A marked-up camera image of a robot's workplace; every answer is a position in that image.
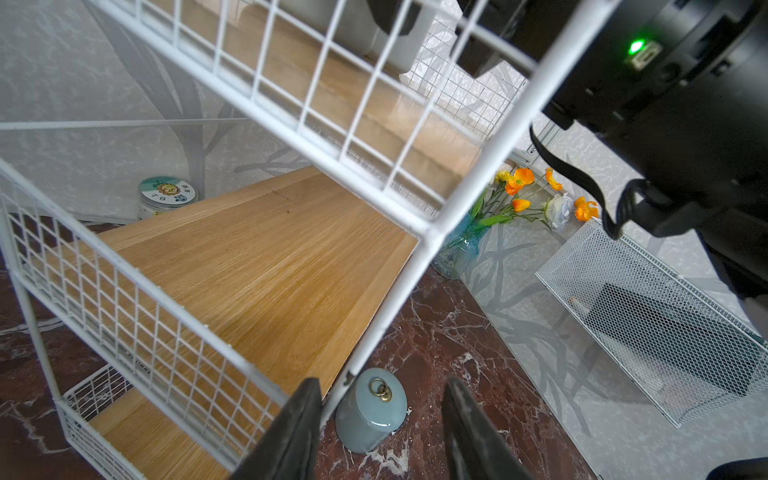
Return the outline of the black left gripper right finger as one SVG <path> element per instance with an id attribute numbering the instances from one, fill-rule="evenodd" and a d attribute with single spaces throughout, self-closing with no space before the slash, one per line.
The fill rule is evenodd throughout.
<path id="1" fill-rule="evenodd" d="M 442 421 L 451 479 L 532 479 L 456 377 L 446 380 Z"/>

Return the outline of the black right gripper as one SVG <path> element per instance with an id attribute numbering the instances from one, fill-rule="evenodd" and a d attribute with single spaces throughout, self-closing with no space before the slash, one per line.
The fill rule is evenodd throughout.
<path id="1" fill-rule="evenodd" d="M 596 135 L 761 135 L 762 1 L 619 1 L 545 114 Z M 478 26 L 540 60 L 578 1 L 487 1 Z M 503 60 L 470 35 L 479 78 Z"/>

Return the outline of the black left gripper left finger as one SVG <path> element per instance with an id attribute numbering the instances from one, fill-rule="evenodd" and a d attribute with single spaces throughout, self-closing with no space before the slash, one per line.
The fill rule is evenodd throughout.
<path id="1" fill-rule="evenodd" d="M 321 413 L 320 382 L 305 378 L 229 478 L 314 479 Z"/>

